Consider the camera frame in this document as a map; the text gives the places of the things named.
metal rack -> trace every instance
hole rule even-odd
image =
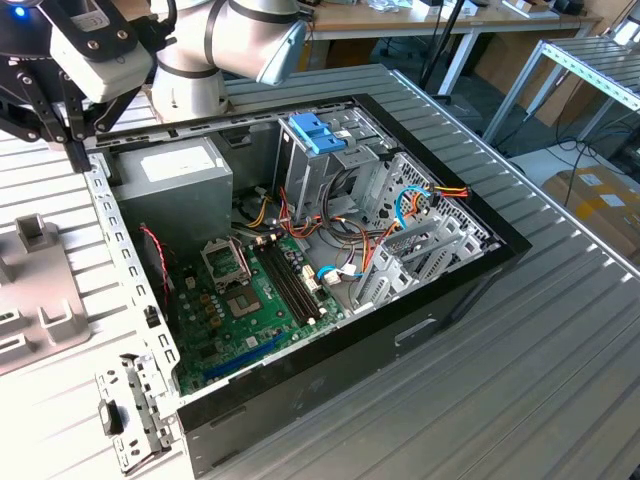
[[[228,89],[241,112],[369,93],[533,249],[460,324],[211,478],[629,476],[640,458],[640,274],[633,266],[397,72],[368,65],[297,74],[275,89],[245,80]],[[118,128],[154,122],[144,98],[125,121]],[[0,377],[3,426],[11,432],[3,471],[10,478],[120,478],[93,374],[144,346],[84,178],[46,144],[6,136],[0,171],[0,226],[34,208],[58,224],[92,329],[87,343]],[[189,478],[181,444],[172,447],[135,478]]]
[[[608,37],[540,41],[496,112],[483,139],[491,143],[504,124],[529,79],[544,58],[557,63],[529,106],[532,112],[552,90],[566,69],[589,82],[609,98],[580,133],[584,139],[616,101],[631,110],[640,109],[640,52],[621,47]]]

desk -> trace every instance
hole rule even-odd
[[[401,9],[397,13],[378,13],[363,1],[355,6],[323,3],[315,8],[315,12],[314,41],[431,35],[436,26],[436,17],[427,17],[420,7]],[[452,92],[481,33],[577,29],[576,38],[582,38],[601,19],[587,14],[583,17],[561,15],[558,19],[529,20],[503,6],[500,0],[491,0],[491,5],[480,9],[478,15],[460,17],[456,22],[452,33],[463,37],[438,94],[449,95]],[[445,23],[443,18],[438,33],[442,33]]]

green motherboard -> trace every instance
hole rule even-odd
[[[171,272],[175,301],[169,324],[181,355],[176,373],[182,395],[344,318],[328,291],[308,282],[311,267],[293,238],[279,238],[266,249],[245,245],[241,250],[251,278],[224,291],[219,285],[216,290],[211,271],[226,275],[239,268],[229,249],[207,255],[211,271],[198,256]],[[296,298],[307,300],[307,310],[291,303],[292,289],[297,289]],[[309,309],[317,315],[307,319]]]

ram slot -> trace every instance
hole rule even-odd
[[[310,318],[320,318],[313,297],[277,246],[256,248],[254,253],[299,326],[305,326]]]

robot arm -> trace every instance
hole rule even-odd
[[[305,34],[295,0],[153,0],[163,20],[129,22],[110,0],[2,1],[0,129],[62,145],[76,171],[89,168],[82,140],[116,123],[156,54],[163,120],[205,117],[227,106],[220,68],[277,84]],[[94,102],[86,111],[84,98]]]
[[[223,113],[227,95],[220,69],[269,85],[295,69],[305,24],[289,0],[180,0],[176,43],[158,54],[155,109],[164,121]],[[151,9],[163,15],[164,0]]]

